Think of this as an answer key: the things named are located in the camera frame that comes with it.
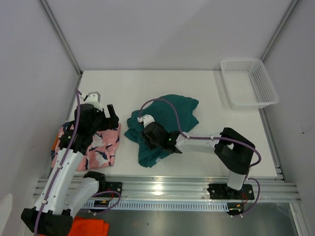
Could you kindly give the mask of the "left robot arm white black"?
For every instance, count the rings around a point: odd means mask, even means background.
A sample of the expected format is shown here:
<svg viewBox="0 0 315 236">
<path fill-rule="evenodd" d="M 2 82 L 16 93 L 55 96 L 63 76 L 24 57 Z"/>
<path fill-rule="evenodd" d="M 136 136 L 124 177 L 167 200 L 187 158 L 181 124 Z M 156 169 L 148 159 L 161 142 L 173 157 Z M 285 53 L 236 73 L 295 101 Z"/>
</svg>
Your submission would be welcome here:
<svg viewBox="0 0 315 236">
<path fill-rule="evenodd" d="M 83 160 L 93 136 L 98 131 L 117 128 L 119 118 L 113 105 L 107 105 L 109 117 L 103 108 L 92 102 L 78 105 L 74 115 L 74 129 L 67 128 L 62 135 L 58 157 L 40 197 L 32 208 L 25 208 L 21 219 L 34 235 L 66 236 L 74 217 L 93 195 L 106 193 L 104 174 L 87 172 L 80 185 L 71 193 L 68 189 L 73 175 Z"/>
</svg>

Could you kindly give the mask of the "teal green shorts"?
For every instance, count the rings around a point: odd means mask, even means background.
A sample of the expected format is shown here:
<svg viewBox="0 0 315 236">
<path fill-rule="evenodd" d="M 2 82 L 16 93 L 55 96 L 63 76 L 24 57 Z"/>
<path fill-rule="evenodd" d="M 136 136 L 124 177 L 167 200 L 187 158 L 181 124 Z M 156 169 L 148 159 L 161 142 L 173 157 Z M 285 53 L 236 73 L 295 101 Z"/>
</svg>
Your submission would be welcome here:
<svg viewBox="0 0 315 236">
<path fill-rule="evenodd" d="M 197 118 L 193 115 L 193 111 L 197 108 L 199 101 L 191 97 L 185 97 L 176 94 L 162 96 L 161 99 L 169 101 L 176 109 L 182 131 L 190 132 L 199 124 Z M 167 132 L 178 131 L 178 124 L 173 109 L 169 104 L 163 101 L 153 101 L 153 103 L 140 112 L 133 111 L 131 117 L 127 119 L 128 130 L 125 136 L 139 144 L 138 163 L 142 167 L 153 167 L 162 159 L 168 157 L 171 153 L 161 148 L 150 150 L 145 144 L 144 138 L 141 136 L 144 130 L 137 118 L 139 115 L 151 115 L 154 120 L 162 125 Z"/>
</svg>

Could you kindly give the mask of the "patterned orange blue shorts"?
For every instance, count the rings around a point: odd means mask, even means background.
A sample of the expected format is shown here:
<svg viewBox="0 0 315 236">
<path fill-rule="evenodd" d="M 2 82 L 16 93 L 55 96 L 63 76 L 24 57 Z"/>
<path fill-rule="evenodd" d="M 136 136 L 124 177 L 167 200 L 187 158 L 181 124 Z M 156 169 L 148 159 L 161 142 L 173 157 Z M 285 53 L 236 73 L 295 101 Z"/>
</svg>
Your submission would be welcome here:
<svg viewBox="0 0 315 236">
<path fill-rule="evenodd" d="M 60 139 L 57 136 L 55 138 L 55 141 L 54 141 L 52 148 L 51 148 L 51 159 L 52 160 L 55 158 L 55 155 L 58 153 L 57 148 L 58 148 L 59 143 L 60 143 Z"/>
</svg>

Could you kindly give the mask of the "pink patterned shorts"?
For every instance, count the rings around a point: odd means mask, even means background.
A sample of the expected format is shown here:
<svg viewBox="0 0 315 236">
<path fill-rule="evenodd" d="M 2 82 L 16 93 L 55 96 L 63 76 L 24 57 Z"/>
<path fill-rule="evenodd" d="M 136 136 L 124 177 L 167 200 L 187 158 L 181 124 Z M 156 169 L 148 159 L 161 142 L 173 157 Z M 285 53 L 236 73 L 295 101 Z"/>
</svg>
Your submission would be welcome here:
<svg viewBox="0 0 315 236">
<path fill-rule="evenodd" d="M 117 128 L 98 131 L 77 167 L 77 171 L 105 168 L 114 165 L 116 150 L 119 146 L 121 124 Z"/>
</svg>

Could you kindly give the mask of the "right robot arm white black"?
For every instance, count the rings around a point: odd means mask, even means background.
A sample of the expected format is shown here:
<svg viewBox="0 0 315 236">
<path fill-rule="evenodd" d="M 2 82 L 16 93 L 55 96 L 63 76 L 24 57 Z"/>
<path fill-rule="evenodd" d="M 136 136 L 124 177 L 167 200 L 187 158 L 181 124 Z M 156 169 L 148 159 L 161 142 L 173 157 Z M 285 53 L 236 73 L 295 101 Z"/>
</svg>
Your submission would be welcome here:
<svg viewBox="0 0 315 236">
<path fill-rule="evenodd" d="M 167 132 L 160 124 L 151 122 L 144 125 L 142 137 L 150 149 L 215 154 L 229 170 L 225 194 L 233 199 L 242 194 L 255 146 L 232 128 L 224 128 L 217 137 L 193 137 L 180 131 Z"/>
</svg>

